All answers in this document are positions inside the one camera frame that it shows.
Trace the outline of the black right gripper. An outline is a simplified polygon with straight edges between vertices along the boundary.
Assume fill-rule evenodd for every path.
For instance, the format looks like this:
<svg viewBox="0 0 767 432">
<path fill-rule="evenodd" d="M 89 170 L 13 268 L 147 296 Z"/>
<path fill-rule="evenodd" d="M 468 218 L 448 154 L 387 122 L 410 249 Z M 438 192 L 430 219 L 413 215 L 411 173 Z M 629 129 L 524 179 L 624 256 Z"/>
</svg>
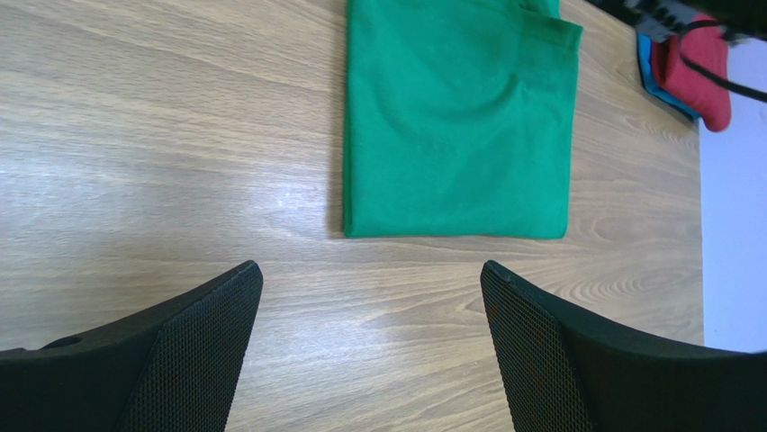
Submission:
<svg viewBox="0 0 767 432">
<path fill-rule="evenodd" d="M 700 17 L 714 21 L 730 41 L 766 39 L 764 1 L 589 0 L 589 3 L 656 42 L 667 41 Z"/>
</svg>

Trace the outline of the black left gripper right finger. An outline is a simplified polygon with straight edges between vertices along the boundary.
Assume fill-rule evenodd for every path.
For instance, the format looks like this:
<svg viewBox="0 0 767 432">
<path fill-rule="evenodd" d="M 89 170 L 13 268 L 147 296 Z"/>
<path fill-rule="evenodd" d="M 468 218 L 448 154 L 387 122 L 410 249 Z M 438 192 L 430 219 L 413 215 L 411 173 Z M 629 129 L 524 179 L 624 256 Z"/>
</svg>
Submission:
<svg viewBox="0 0 767 432">
<path fill-rule="evenodd" d="M 483 303 L 518 431 L 763 431 L 766 355 L 607 319 L 489 261 Z"/>
</svg>

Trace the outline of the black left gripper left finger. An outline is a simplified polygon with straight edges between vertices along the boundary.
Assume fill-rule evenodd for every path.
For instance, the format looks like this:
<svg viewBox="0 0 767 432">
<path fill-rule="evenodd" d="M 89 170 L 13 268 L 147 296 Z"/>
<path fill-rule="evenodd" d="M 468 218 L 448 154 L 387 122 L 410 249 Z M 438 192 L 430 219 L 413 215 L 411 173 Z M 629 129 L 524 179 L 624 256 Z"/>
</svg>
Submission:
<svg viewBox="0 0 767 432">
<path fill-rule="evenodd" d="M 262 288 L 247 261 L 123 319 L 4 351 L 2 430 L 224 430 Z"/>
</svg>

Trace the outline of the green t-shirt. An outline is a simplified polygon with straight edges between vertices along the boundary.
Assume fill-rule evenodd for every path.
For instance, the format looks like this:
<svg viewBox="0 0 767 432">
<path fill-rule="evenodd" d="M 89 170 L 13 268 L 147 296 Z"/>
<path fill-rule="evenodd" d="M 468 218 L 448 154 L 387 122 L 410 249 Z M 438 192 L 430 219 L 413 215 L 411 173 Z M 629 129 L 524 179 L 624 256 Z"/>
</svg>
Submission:
<svg viewBox="0 0 767 432">
<path fill-rule="evenodd" d="M 560 239 L 582 28 L 555 1 L 351 1 L 350 238 Z"/>
</svg>

